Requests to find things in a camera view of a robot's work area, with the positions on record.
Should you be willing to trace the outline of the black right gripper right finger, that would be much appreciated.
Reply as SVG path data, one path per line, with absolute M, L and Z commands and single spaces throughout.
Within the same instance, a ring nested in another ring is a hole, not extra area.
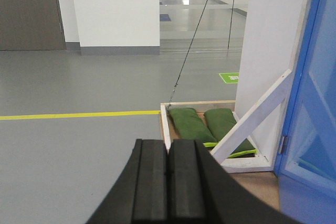
M 169 151 L 169 223 L 297 223 L 235 181 L 198 140 Z

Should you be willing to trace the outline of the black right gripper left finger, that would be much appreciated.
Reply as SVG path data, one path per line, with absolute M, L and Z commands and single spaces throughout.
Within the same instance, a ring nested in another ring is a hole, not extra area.
M 167 223 L 167 152 L 162 140 L 137 139 L 122 173 L 88 223 Z

